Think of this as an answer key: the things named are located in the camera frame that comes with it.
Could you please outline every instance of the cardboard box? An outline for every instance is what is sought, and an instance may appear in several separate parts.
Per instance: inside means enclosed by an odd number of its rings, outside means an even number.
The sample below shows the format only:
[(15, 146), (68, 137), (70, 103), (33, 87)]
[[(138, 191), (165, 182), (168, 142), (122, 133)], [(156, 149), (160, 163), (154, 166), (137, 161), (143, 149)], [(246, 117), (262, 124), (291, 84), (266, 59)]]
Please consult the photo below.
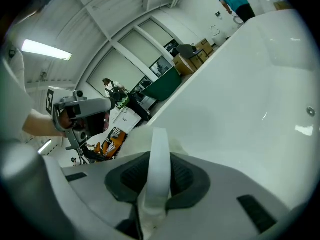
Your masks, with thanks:
[(208, 59), (209, 57), (203, 50), (191, 59), (186, 59), (179, 54), (173, 59), (173, 62), (180, 74), (187, 76), (196, 72)]
[(191, 75), (195, 72), (180, 54), (173, 59), (173, 63), (176, 70), (183, 76)]
[(211, 47), (207, 39), (203, 39), (201, 42), (197, 43), (195, 47), (200, 50), (203, 49), (204, 52), (211, 57), (214, 54), (214, 49)]
[(292, 5), (287, 1), (273, 3), (277, 11), (293, 9)]

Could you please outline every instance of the white wall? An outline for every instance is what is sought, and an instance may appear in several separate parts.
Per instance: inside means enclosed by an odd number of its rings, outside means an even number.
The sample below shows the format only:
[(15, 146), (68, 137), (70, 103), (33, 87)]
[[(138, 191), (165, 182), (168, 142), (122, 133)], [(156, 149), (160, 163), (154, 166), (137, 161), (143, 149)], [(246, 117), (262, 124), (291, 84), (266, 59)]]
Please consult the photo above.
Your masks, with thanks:
[(151, 19), (180, 44), (197, 44), (206, 38), (192, 17), (179, 8), (156, 10)]
[(320, 118), (306, 112), (320, 110), (320, 59), (302, 22), (293, 10), (250, 20), (148, 123), (166, 128), (190, 156), (248, 175), (289, 208), (308, 200), (320, 168)]
[(53, 157), (57, 160), (60, 167), (72, 167), (73, 163), (71, 162), (72, 158), (76, 158), (76, 160), (79, 162), (79, 156), (78, 153), (75, 150), (66, 150), (65, 145), (62, 147), (57, 146), (50, 154), (49, 157)]
[[(254, 13), (258, 16), (264, 13), (262, 4), (258, 0), (248, 0)], [(274, 2), (279, 0), (270, 0), (269, 2), (264, 2), (264, 7), (267, 8), (266, 3), (271, 4), (271, 7), (275, 10), (273, 6)], [(218, 0), (181, 0), (178, 9), (181, 9), (191, 21), (196, 23), (196, 27), (200, 29), (202, 35), (207, 38), (207, 40), (212, 44), (211, 40), (211, 26), (216, 25), (221, 31), (226, 33), (227, 37), (230, 37), (238, 30), (238, 26), (234, 22), (234, 18), (229, 15), (226, 9)], [(221, 17), (216, 17), (216, 12), (221, 13)]]

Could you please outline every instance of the black rubber pad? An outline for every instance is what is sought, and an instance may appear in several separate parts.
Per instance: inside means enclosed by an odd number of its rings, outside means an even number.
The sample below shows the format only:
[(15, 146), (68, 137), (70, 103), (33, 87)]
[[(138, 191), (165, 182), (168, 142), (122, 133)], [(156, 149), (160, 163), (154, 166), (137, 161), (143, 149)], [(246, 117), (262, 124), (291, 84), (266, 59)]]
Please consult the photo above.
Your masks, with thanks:
[(237, 198), (246, 214), (261, 233), (270, 229), (277, 221), (267, 212), (267, 210), (252, 196), (243, 195)]
[[(119, 202), (136, 204), (147, 183), (150, 152), (127, 162), (105, 177), (105, 186)], [(171, 154), (171, 194), (166, 210), (193, 207), (207, 194), (211, 182), (201, 168)]]

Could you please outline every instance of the human hand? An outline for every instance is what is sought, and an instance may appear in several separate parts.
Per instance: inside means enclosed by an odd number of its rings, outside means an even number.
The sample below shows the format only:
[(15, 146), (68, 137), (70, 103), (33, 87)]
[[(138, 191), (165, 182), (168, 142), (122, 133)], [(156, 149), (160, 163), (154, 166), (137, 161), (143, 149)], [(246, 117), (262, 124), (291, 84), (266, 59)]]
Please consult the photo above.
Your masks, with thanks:
[[(66, 109), (60, 114), (59, 123), (64, 129), (68, 129), (72, 125), (72, 121), (70, 120)], [(60, 131), (59, 134), (63, 138), (67, 138), (67, 134), (64, 131)]]

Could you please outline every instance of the chair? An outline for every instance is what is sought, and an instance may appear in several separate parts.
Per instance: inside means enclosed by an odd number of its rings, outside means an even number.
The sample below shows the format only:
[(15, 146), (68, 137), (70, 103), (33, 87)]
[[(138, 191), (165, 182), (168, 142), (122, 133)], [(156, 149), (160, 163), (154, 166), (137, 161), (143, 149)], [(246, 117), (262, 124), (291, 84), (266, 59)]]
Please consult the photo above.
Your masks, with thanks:
[(193, 57), (197, 56), (199, 58), (199, 60), (202, 62), (202, 64), (204, 63), (203, 60), (199, 57), (199, 53), (201, 53), (204, 49), (200, 49), (200, 50), (197, 50), (196, 52), (194, 52), (194, 50), (190, 44), (181, 44), (176, 49), (182, 55), (182, 57), (184, 57), (187, 60), (190, 60), (195, 68), (197, 68), (197, 67), (193, 63), (193, 61), (191, 60)]

